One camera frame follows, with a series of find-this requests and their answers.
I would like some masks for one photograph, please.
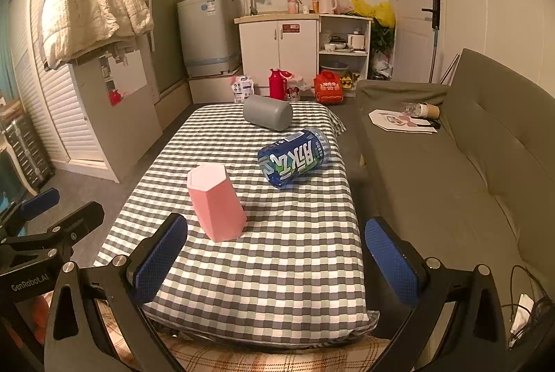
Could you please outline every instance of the washing machine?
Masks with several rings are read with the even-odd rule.
[[[240,64],[239,0],[185,0],[177,5],[189,77],[232,73]]]

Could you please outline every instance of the checkered tablecloth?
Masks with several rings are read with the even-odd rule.
[[[198,109],[132,192],[95,265],[130,254],[171,212],[189,225],[185,246],[144,307],[152,319],[209,339],[287,349],[343,343],[375,327],[379,314],[366,310],[359,228],[336,139],[345,128],[320,104],[292,105],[284,133],[249,124],[242,105]],[[272,187],[257,152],[307,127],[328,137],[329,161],[296,185]],[[235,241],[216,244],[200,228],[187,173],[202,162],[225,164],[246,211]]]

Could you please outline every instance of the red bag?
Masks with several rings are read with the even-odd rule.
[[[316,101],[321,104],[337,104],[343,101],[343,88],[339,76],[331,71],[321,71],[314,78]]]

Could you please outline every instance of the pink cup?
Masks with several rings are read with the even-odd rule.
[[[246,214],[224,164],[204,162],[187,175],[187,187],[201,228],[214,242],[237,239]]]

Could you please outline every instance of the white kettle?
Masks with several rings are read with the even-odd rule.
[[[347,36],[347,47],[351,49],[364,49],[366,37],[358,32]]]
[[[338,7],[338,0],[318,0],[318,13],[335,13]]]

